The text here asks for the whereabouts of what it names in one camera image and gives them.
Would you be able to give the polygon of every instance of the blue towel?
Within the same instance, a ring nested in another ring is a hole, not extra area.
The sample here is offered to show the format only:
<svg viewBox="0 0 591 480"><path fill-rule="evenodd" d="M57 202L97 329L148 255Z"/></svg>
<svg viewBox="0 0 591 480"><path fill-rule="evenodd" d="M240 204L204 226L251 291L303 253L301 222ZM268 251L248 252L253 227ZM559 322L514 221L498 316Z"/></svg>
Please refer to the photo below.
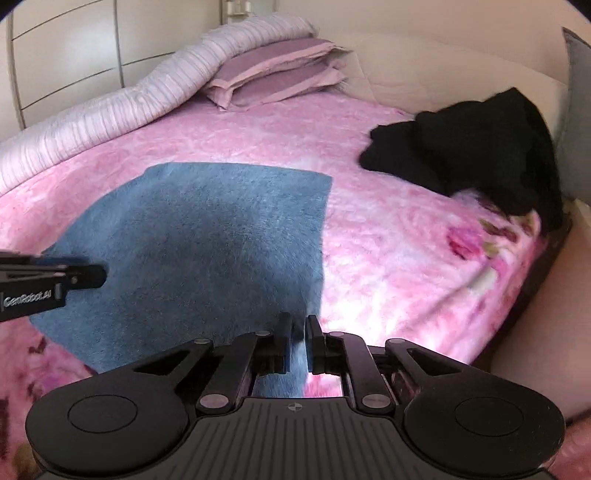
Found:
<svg viewBox="0 0 591 480"><path fill-rule="evenodd" d="M296 316L292 371L255 392L298 397L303 319L318 313L331 178L287 168L168 163L92 205L44 255L107 265L102 288L31 321L98 372L193 338L215 344Z"/></svg>

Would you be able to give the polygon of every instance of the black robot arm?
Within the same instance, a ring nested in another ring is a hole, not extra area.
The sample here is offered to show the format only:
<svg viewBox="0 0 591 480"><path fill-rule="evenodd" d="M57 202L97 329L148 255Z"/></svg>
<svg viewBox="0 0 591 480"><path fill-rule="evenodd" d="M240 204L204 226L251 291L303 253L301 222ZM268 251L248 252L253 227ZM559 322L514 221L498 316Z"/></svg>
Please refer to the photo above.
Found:
<svg viewBox="0 0 591 480"><path fill-rule="evenodd" d="M0 323L66 305L69 290L99 288L102 265L0 251Z"/></svg>
<svg viewBox="0 0 591 480"><path fill-rule="evenodd" d="M26 422L39 480L552 478L564 437L552 402L402 339L367 347L310 316L309 370L338 375L344 396L253 397L258 376L288 372L295 322L48 393Z"/></svg>

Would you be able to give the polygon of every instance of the crosshair logo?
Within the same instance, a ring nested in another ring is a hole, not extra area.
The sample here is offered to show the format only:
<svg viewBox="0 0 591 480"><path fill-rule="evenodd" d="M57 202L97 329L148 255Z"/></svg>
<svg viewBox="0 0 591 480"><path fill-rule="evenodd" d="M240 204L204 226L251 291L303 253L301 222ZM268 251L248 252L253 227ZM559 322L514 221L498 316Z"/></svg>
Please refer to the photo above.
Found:
<svg viewBox="0 0 591 480"><path fill-rule="evenodd" d="M301 403L290 403L287 408L291 411L300 411L304 406Z"/></svg>

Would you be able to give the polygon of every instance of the white wardrobe door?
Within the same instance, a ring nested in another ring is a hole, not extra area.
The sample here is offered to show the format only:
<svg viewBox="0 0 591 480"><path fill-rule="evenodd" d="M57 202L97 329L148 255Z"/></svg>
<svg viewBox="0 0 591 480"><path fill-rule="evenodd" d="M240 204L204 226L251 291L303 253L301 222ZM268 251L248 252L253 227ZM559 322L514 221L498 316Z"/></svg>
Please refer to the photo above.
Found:
<svg viewBox="0 0 591 480"><path fill-rule="evenodd" d="M142 78L154 70L162 61L169 58L172 54L159 55L151 59L138 60L133 63L123 65L123 81L126 87L131 87L138 83Z"/></svg>
<svg viewBox="0 0 591 480"><path fill-rule="evenodd" d="M117 0L121 63L173 53L220 23L219 0Z"/></svg>
<svg viewBox="0 0 591 480"><path fill-rule="evenodd" d="M113 2L101 0L15 39L22 108L82 79L118 69L114 16Z"/></svg>
<svg viewBox="0 0 591 480"><path fill-rule="evenodd" d="M96 1L100 0L25 0L14 10L13 38L52 18Z"/></svg>
<svg viewBox="0 0 591 480"><path fill-rule="evenodd" d="M119 70L112 69L76 82L24 108L22 115L27 126L36 124L91 98L105 95L121 87Z"/></svg>

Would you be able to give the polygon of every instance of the pillow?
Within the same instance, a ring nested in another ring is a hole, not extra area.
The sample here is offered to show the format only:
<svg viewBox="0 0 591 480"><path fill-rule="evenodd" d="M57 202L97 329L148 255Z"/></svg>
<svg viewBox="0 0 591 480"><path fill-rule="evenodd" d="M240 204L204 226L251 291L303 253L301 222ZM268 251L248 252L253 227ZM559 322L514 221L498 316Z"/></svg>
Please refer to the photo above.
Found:
<svg viewBox="0 0 591 480"><path fill-rule="evenodd" d="M216 95L208 95L222 109L246 111L257 105L279 102L289 97L315 92L343 81L346 76L338 71L335 61L314 63L293 70L271 73L256 78L234 90L228 101L219 102Z"/></svg>
<svg viewBox="0 0 591 480"><path fill-rule="evenodd" d="M591 46L563 29L569 51L569 103L556 160L563 193L591 204Z"/></svg>
<svg viewBox="0 0 591 480"><path fill-rule="evenodd" d="M227 106L233 91L246 82L317 63L335 49L334 43L320 38L298 38L255 48L225 62L204 91L218 105Z"/></svg>

